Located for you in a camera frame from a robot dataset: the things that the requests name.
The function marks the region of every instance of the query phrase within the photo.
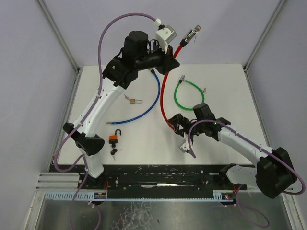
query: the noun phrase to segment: green cable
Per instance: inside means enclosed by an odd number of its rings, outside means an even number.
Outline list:
[[[184,110],[193,110],[192,108],[186,108],[186,107],[183,107],[177,100],[177,97],[176,97],[176,94],[177,94],[177,90],[179,88],[179,85],[182,83],[182,81],[185,81],[186,83],[190,84],[191,86],[195,87],[200,93],[201,93],[201,97],[202,97],[202,100],[201,100],[201,103],[204,103],[205,102],[205,95],[203,94],[203,91],[200,87],[198,87],[197,85],[195,85],[194,83],[188,81],[188,80],[180,80],[175,88],[175,92],[174,92],[174,99],[175,99],[175,103],[176,105],[178,105],[178,107],[180,107],[181,109],[184,109]]]

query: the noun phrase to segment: key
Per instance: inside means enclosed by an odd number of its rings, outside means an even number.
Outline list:
[[[128,96],[126,96],[125,94],[124,94],[124,96],[125,96],[125,98],[126,98],[128,101],[130,101],[130,98],[129,98]]]
[[[115,153],[118,152],[118,151],[122,151],[122,150],[121,149],[112,149],[111,150],[111,155],[112,155],[114,160],[115,160]]]

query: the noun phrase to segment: red wire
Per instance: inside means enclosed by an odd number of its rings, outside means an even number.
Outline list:
[[[234,190],[233,190],[233,192],[232,192],[232,194],[231,194],[231,195],[235,194],[236,190],[237,190],[237,186],[236,186],[236,184],[235,184],[235,186],[234,186]]]
[[[174,52],[174,58],[177,57],[178,53],[181,51],[182,46],[178,46],[178,48],[176,49],[176,51]],[[166,73],[164,78],[163,78],[163,82],[162,82],[162,87],[161,87],[161,96],[160,96],[160,108],[161,108],[161,112],[162,112],[162,116],[164,118],[164,120],[166,121],[166,123],[168,124],[168,126],[172,129],[175,130],[175,128],[167,121],[167,117],[165,115],[164,112],[164,108],[163,108],[163,96],[164,96],[164,89],[165,89],[165,84],[166,84],[166,80],[168,77],[169,73]]]
[[[105,182],[105,191],[107,192],[107,188],[109,187],[109,181]]]

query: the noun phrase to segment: metal bar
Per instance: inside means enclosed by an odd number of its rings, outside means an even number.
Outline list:
[[[270,30],[272,29],[272,26],[274,25],[278,15],[280,14],[280,12],[282,11],[283,7],[285,6],[285,3],[288,0],[280,0],[275,8],[275,10],[273,11],[273,14],[271,15],[268,23],[266,24],[264,30],[261,33],[260,38],[258,39],[253,51],[251,52],[246,64],[244,65],[243,69],[244,70],[248,70],[250,65],[252,64],[253,60],[255,59],[255,56],[257,55],[258,51],[260,50],[260,48],[262,47],[267,35],[269,34]]]
[[[79,175],[76,172],[45,172],[40,174],[36,188],[38,190],[76,189],[78,182]]]
[[[76,201],[143,201],[143,202],[233,202],[233,200],[223,199],[221,192],[213,192],[213,198],[183,198],[183,199],[151,199],[151,198],[137,198],[137,199],[126,199],[126,198],[105,198],[105,190],[99,191],[80,191],[76,196]],[[97,198],[97,193],[103,193],[101,198]],[[46,200],[72,200],[75,191],[46,191]]]
[[[61,46],[63,52],[65,53],[65,56],[67,57],[68,61],[70,62],[72,68],[78,72],[79,71],[79,66],[78,63],[76,62],[75,58],[73,57],[73,55],[71,54],[61,32],[59,31],[47,5],[45,4],[44,0],[36,0],[42,14],[44,15],[44,17],[47,20],[47,23],[49,24],[53,34],[55,35],[59,45]]]
[[[70,93],[69,93],[68,99],[66,101],[63,116],[61,118],[58,133],[56,135],[56,140],[55,140],[54,145],[52,147],[51,155],[49,157],[48,163],[47,163],[46,168],[45,168],[46,172],[49,170],[50,164],[52,163],[53,154],[54,154],[55,150],[57,149],[60,142],[64,138],[65,132],[63,131],[62,126],[63,126],[64,122],[68,121],[68,119],[71,115],[73,102],[74,102],[74,99],[75,99],[75,96],[76,96],[76,93],[77,93],[77,89],[78,89],[78,86],[79,86],[79,82],[80,82],[81,72],[82,71],[80,70],[79,73],[75,73],[74,80],[72,81]]]
[[[306,229],[305,224],[303,223],[304,219],[300,218],[302,217],[297,208],[296,204],[294,201],[294,196],[293,195],[287,195],[287,194],[282,194],[283,196],[283,202],[285,209],[288,213],[288,217],[290,220],[290,224],[293,230],[304,230]]]
[[[34,202],[30,206],[30,214],[25,226],[26,230],[34,230],[36,228],[40,210],[44,201],[45,192],[36,191],[34,196]]]
[[[259,103],[258,103],[256,94],[255,94],[253,85],[251,84],[251,81],[250,81],[250,77],[249,77],[248,71],[247,71],[247,70],[244,70],[244,73],[245,73],[246,80],[247,80],[247,82],[248,82],[249,90],[250,90],[250,92],[251,92],[251,97],[252,97],[253,102],[254,102],[254,105],[255,105],[255,109],[256,109],[256,112],[257,112],[257,116],[258,116],[258,119],[259,119],[259,121],[260,121],[260,125],[261,125],[261,129],[262,129],[262,132],[263,132],[263,135],[264,135],[265,142],[266,142],[266,144],[267,144],[268,146],[272,146],[272,142],[271,142],[271,140],[270,140],[270,138],[269,138],[269,135],[268,135],[268,129],[267,129],[266,126],[265,126],[264,119],[263,119],[261,110],[260,110],[260,108],[259,108]]]
[[[45,189],[53,189],[53,188],[77,188],[78,183],[74,182],[38,182],[37,183],[37,189],[45,188]]]

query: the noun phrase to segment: red cable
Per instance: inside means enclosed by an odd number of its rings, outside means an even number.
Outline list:
[[[177,57],[178,53],[181,51],[182,49],[182,46],[178,46],[178,48],[176,49],[176,51],[174,52],[174,58]],[[169,122],[167,121],[167,117],[165,115],[165,112],[164,112],[164,108],[163,108],[163,96],[164,96],[164,89],[165,89],[165,84],[166,84],[166,80],[167,80],[167,77],[168,77],[168,73],[165,74],[164,78],[163,78],[163,82],[162,82],[162,87],[161,87],[161,96],[160,96],[160,108],[161,108],[161,112],[162,112],[162,116],[164,118],[164,120],[166,121],[166,123],[168,124],[168,126],[172,129],[172,130],[175,130],[175,128],[169,124]]]
[[[106,181],[105,182],[105,193],[107,192],[108,187],[109,187],[109,181]]]

